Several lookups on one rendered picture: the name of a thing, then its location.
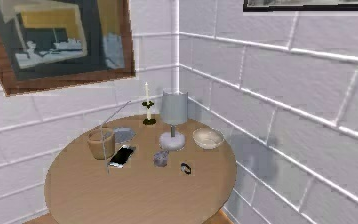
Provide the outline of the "grey shaded table lamp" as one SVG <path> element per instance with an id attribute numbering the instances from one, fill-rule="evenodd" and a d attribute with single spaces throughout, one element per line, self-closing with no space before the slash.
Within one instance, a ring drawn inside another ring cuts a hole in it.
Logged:
<path id="1" fill-rule="evenodd" d="M 176 130 L 176 126 L 188 120 L 188 94 L 163 92 L 161 120 L 170 126 L 159 138 L 160 147 L 166 151 L 178 151 L 185 145 L 185 135 Z"/>

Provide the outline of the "white candle on black holder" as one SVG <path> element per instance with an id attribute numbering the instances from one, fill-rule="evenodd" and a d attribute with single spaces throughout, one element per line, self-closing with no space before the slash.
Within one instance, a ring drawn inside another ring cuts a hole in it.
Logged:
<path id="1" fill-rule="evenodd" d="M 152 117 L 150 108 L 154 105 L 154 103 L 150 100 L 149 97 L 149 86 L 148 83 L 145 83 L 145 94 L 146 100 L 142 102 L 142 105 L 146 108 L 146 118 L 143 120 L 144 125 L 154 125 L 156 120 Z"/>

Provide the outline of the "cream bowl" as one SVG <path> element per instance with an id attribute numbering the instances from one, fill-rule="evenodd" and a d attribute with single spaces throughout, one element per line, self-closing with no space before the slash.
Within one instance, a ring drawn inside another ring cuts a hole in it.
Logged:
<path id="1" fill-rule="evenodd" d="M 199 128 L 193 132 L 193 140 L 202 149 L 211 150 L 224 142 L 224 136 L 213 128 Z"/>

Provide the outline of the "small grey crumpled object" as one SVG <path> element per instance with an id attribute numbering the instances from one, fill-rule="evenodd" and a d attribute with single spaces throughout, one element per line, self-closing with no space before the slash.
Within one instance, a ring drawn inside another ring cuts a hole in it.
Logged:
<path id="1" fill-rule="evenodd" d="M 154 154 L 153 162 L 156 167 L 165 167 L 168 163 L 168 151 L 159 151 Z"/>

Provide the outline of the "black smartphone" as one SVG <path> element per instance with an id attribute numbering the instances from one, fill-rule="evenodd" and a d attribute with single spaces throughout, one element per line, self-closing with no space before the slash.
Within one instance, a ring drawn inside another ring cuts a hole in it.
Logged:
<path id="1" fill-rule="evenodd" d="M 136 148 L 134 146 L 123 145 L 108 162 L 108 165 L 116 168 L 122 168 L 135 150 Z"/>

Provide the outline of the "thin grey bent rod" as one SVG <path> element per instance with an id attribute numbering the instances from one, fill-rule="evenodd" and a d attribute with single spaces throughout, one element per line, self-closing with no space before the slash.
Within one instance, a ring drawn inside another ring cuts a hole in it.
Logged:
<path id="1" fill-rule="evenodd" d="M 100 125 L 100 134 L 101 134 L 101 143 L 102 143 L 102 149 L 103 149 L 103 156 L 104 156 L 104 165 L 107 174 L 109 174 L 109 168 L 108 168 L 108 162 L 107 162 L 107 152 L 106 152 L 106 146 L 105 146 L 105 140 L 106 136 L 103 132 L 103 126 L 109 122 L 116 114 L 118 114 L 121 110 L 123 110 L 128 104 L 131 103 L 131 100 L 127 101 L 123 106 L 121 106 L 117 111 L 113 112 L 105 121 L 102 122 Z"/>

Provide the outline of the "tan wooden cup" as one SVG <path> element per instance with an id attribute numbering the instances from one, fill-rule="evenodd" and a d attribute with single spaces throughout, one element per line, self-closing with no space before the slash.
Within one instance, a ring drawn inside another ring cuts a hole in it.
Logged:
<path id="1" fill-rule="evenodd" d="M 110 158 L 115 153 L 115 134 L 111 128 L 103 128 L 103 132 L 107 137 L 105 140 L 107 158 Z M 104 160 L 100 129 L 94 129 L 89 133 L 87 143 L 93 157 Z"/>

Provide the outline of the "round light wood table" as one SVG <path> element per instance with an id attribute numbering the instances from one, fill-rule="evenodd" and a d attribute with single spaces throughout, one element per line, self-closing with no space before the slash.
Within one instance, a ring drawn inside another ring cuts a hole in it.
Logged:
<path id="1" fill-rule="evenodd" d="M 122 168 L 109 168 L 93 158 L 86 133 L 68 144 L 46 176 L 47 208 L 58 224 L 202 224 L 228 200 L 236 180 L 235 156 L 226 142 L 213 150 L 200 148 L 193 132 L 204 125 L 188 120 L 177 127 L 185 147 L 169 154 L 159 168 L 153 156 L 159 136 L 169 126 L 143 124 L 142 115 L 117 119 L 110 127 L 130 127 L 136 148 Z M 187 163 L 190 175 L 181 171 Z"/>

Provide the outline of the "brown framed abstract painting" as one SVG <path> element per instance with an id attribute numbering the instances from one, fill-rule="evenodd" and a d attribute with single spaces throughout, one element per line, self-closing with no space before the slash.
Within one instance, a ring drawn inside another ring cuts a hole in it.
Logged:
<path id="1" fill-rule="evenodd" d="M 135 75 L 128 0 L 0 0 L 7 96 Z"/>

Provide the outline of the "black framed picture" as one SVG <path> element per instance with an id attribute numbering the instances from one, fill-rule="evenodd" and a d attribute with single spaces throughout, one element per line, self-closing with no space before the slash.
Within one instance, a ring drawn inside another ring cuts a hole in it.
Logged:
<path id="1" fill-rule="evenodd" d="M 243 11 L 358 11 L 358 0 L 244 0 Z"/>

